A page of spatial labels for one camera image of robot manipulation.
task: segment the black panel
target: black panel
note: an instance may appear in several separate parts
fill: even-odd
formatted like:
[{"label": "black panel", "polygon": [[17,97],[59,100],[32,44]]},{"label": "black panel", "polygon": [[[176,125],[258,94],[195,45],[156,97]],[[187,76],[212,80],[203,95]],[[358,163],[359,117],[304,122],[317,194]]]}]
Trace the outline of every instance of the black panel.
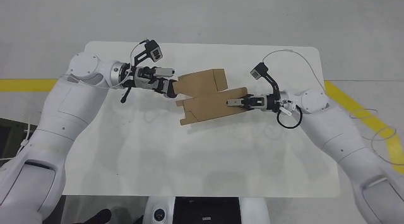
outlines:
[{"label": "black panel", "polygon": [[241,224],[237,197],[176,197],[173,224]]}]

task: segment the black cable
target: black cable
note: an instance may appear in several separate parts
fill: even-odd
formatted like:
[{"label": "black cable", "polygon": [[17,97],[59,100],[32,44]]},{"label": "black cable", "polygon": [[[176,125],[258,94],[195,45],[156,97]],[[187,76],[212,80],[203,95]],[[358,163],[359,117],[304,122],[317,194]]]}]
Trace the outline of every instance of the black cable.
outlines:
[{"label": "black cable", "polygon": [[281,126],[284,127],[285,129],[295,129],[296,127],[299,127],[300,124],[302,123],[303,112],[302,112],[302,109],[301,109],[298,105],[296,105],[296,108],[297,108],[297,110],[300,112],[300,118],[299,118],[298,123],[297,123],[296,125],[294,125],[293,127],[288,127],[288,126],[283,125],[282,122],[280,122],[280,120],[279,120],[279,115],[280,115],[280,113],[281,113],[282,111],[279,110],[278,113],[277,113],[277,115],[276,115],[276,121],[279,123],[279,125],[281,125]]}]

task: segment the circular button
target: circular button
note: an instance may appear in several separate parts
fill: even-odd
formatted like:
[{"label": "circular button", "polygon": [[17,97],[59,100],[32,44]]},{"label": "circular button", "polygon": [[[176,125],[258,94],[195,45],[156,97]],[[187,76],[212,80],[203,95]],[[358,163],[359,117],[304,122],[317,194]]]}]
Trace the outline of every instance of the circular button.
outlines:
[{"label": "circular button", "polygon": [[156,221],[162,221],[164,220],[165,217],[165,211],[163,209],[157,209],[156,211],[154,211],[154,219]]}]

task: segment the cardboard tab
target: cardboard tab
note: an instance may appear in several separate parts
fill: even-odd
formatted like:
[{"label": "cardboard tab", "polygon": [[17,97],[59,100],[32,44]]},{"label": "cardboard tab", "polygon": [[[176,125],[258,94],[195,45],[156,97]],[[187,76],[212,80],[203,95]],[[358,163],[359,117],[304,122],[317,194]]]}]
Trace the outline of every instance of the cardboard tab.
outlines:
[{"label": "cardboard tab", "polygon": [[182,75],[173,83],[173,87],[176,94],[182,93],[190,97],[211,95],[227,89],[225,70],[210,69]]}]

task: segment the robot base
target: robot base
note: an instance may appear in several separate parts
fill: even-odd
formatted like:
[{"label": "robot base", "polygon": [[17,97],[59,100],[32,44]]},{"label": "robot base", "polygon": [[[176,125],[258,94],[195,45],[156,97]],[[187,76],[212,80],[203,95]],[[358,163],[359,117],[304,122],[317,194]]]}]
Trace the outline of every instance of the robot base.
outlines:
[{"label": "robot base", "polygon": [[270,224],[263,197],[149,197],[143,224]]}]

